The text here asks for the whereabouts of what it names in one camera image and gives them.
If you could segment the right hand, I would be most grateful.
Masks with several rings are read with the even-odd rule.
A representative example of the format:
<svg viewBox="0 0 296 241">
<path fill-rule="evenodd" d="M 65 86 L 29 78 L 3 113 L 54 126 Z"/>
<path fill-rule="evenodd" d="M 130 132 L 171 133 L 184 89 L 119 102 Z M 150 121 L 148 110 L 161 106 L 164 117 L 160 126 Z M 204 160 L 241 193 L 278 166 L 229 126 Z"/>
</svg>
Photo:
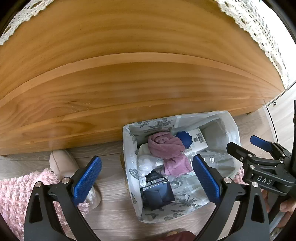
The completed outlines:
<svg viewBox="0 0 296 241">
<path fill-rule="evenodd" d="M 266 210 L 267 210 L 267 212 L 269 212 L 270 206 L 269 206 L 269 203 L 267 200 L 269 192 L 266 190 L 263 190 L 263 189 L 261 190 L 261 192 L 262 192 L 262 196 L 265 201 Z M 282 217 L 282 219 L 280 220 L 280 222 L 278 223 L 277 228 L 284 228 L 284 226 L 287 224 L 290 217 L 292 216 L 294 210 L 295 210 L 295 199 L 293 199 L 293 198 L 286 200 L 280 204 L 280 212 L 283 212 L 285 214 Z"/>
</svg>

